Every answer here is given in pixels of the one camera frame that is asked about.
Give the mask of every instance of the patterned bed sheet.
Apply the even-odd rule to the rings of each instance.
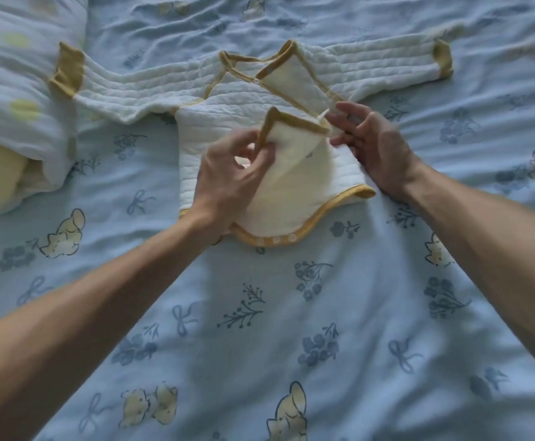
[[[289,38],[461,21],[454,76],[367,99],[438,170],[535,208],[535,0],[90,0],[115,72]],[[175,222],[177,129],[80,112],[65,186],[0,216],[0,317]],[[379,193],[301,244],[197,259],[39,441],[535,440],[535,360],[408,205]]]

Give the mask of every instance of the forearm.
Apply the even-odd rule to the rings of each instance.
[[[422,165],[406,195],[535,355],[535,212]]]
[[[213,238],[204,217],[188,214],[0,319],[0,439],[32,438]]]

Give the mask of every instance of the person's left hand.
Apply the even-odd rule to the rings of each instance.
[[[245,212],[276,158],[271,143],[258,152],[249,148],[257,135],[254,128],[227,134],[202,158],[190,213],[201,214],[220,235]],[[246,157],[251,164],[245,168],[235,156]]]

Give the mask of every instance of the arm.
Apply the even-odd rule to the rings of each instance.
[[[266,146],[247,169],[235,162],[251,155],[256,137],[244,130],[209,148],[193,206],[177,224],[0,319],[0,440],[31,439],[247,208],[274,157]]]
[[[397,128],[366,106],[337,105],[363,122],[330,115],[374,182],[410,203],[510,329],[535,356],[535,212],[519,203],[467,187],[412,153]]]

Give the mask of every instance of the sleeve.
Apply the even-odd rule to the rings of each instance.
[[[300,44],[320,88],[334,100],[359,101],[382,90],[450,77],[449,45],[410,34],[320,47]]]
[[[60,44],[51,84],[75,103],[120,122],[133,123],[148,113],[174,112],[201,102],[221,79],[217,56],[170,63],[131,74],[104,69],[79,49]]]

